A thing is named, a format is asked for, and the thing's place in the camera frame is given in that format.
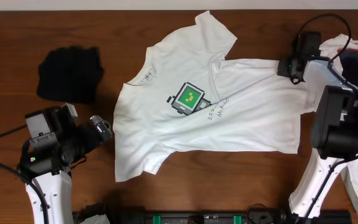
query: t-shirt tag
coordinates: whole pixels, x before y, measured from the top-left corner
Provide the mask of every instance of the t-shirt tag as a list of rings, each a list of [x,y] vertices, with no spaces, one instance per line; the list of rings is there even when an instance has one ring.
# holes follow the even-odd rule
[[[150,69],[145,75],[144,78],[142,80],[142,82],[146,83],[146,84],[150,84],[153,80],[153,77],[155,75],[155,70]]]

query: wooden table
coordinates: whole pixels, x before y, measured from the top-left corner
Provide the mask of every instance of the wooden table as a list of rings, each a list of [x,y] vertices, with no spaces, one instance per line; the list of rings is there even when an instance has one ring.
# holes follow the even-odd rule
[[[238,41],[227,59],[279,59],[309,18],[328,11],[213,11]],[[358,40],[358,11],[344,16]],[[0,133],[25,123],[24,115],[61,102],[35,94],[38,64],[53,49],[98,46],[105,69],[96,103],[77,104],[82,121],[92,114],[112,120],[122,84],[143,65],[145,50],[172,31],[193,25],[201,11],[60,11],[0,12]],[[346,33],[334,19],[320,19],[308,29],[323,39]],[[144,206],[148,210],[246,210],[254,203],[288,206],[310,158],[312,114],[302,117],[299,154],[279,152],[181,152],[172,154],[157,175],[143,173],[127,182],[114,181],[114,143],[95,149],[73,170],[73,210],[96,202]],[[26,130],[0,139],[0,162],[14,168]],[[323,208],[349,209],[357,215],[342,180],[336,179]],[[0,169],[0,223],[32,223],[24,184]]]

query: green strip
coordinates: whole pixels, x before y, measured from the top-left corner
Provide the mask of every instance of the green strip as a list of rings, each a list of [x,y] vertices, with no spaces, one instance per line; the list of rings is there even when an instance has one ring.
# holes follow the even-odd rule
[[[239,215],[234,216],[234,224],[241,224],[241,216]]]
[[[153,216],[153,224],[161,224],[161,216]]]

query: white backdrop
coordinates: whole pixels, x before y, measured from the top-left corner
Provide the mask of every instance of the white backdrop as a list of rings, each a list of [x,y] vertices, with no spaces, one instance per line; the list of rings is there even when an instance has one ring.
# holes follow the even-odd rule
[[[358,9],[358,0],[0,0],[0,10]]]

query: green screen graphic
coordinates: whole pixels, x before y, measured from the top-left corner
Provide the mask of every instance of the green screen graphic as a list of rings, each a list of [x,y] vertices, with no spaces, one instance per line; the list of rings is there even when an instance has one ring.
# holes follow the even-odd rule
[[[179,98],[179,102],[190,108],[193,108],[199,97],[200,93],[198,91],[195,91],[190,87],[186,87],[185,91]]]

